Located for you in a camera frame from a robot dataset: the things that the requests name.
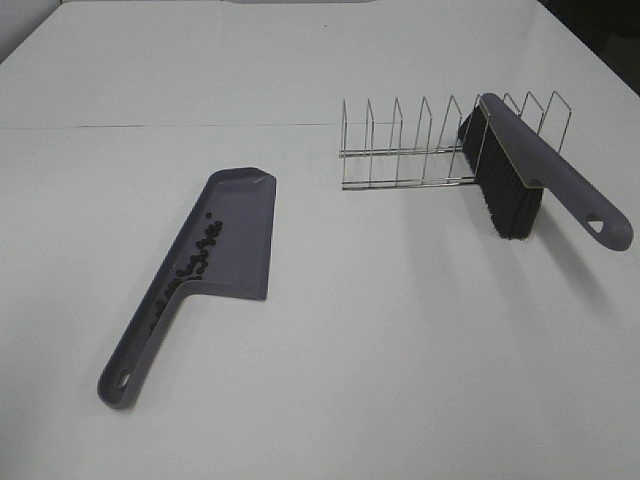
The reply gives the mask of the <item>purple plastic dustpan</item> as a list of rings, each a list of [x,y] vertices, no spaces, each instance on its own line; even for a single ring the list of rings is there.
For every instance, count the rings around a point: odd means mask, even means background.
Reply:
[[[187,297],[266,299],[276,186],[254,167],[210,175],[99,377],[108,407],[135,404]]]

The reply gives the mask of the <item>pile of coffee beans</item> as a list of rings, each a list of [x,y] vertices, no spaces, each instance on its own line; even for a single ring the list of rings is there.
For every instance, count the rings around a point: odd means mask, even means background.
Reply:
[[[189,255],[188,262],[184,267],[175,269],[174,275],[163,290],[161,298],[154,303],[156,309],[154,313],[155,319],[149,325],[149,333],[154,331],[177,288],[186,281],[203,279],[203,275],[209,265],[209,248],[216,245],[222,226],[223,222],[221,220],[215,220],[209,224],[204,230],[205,236],[195,242],[197,252]]]

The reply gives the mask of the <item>purple hand brush black bristles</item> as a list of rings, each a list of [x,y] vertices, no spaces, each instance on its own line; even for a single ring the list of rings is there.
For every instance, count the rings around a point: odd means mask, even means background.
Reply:
[[[549,190],[601,245],[630,247],[627,217],[496,94],[479,97],[458,139],[500,237],[528,238]]]

